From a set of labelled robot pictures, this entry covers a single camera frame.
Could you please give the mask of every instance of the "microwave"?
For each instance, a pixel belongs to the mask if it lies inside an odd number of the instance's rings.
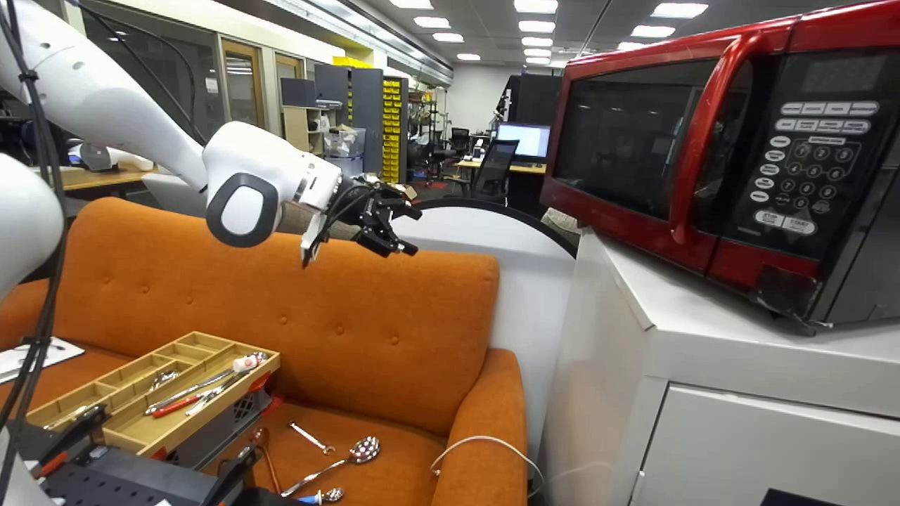
[[[800,329],[900,316],[900,3],[577,58],[543,201]]]

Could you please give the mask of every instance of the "cabinet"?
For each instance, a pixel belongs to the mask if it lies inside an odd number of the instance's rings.
[[[797,337],[581,233],[543,432],[543,503],[890,506],[897,384],[900,326]]]

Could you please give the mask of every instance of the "couch armrest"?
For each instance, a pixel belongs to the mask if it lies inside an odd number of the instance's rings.
[[[492,349],[484,371],[460,402],[449,440],[495,434],[525,451],[525,392],[511,350]],[[492,440],[466,440],[444,464],[432,506],[522,506],[527,500],[527,464]]]
[[[0,301],[0,346],[16,346],[24,333],[37,329],[38,308],[45,306],[46,281],[28,281],[11,288]]]

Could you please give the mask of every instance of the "ceiling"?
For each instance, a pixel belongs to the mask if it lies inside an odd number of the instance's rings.
[[[570,58],[581,49],[613,49],[620,39],[631,39],[634,25],[675,25],[672,37],[696,32],[719,25],[738,25],[750,18],[768,18],[781,14],[813,10],[824,4],[845,4],[856,0],[703,0],[707,8],[693,18],[651,18],[658,0],[560,0],[556,14],[520,17],[511,0],[429,0],[429,10],[402,10],[390,0],[342,0],[357,10],[374,10],[388,25],[404,30],[426,49],[440,52],[459,63],[454,52],[478,52],[481,63],[522,66],[522,42],[516,18],[553,18],[553,52],[550,58]],[[414,17],[447,17],[449,30],[459,30],[464,42],[444,45],[432,39],[432,30],[418,27]]]

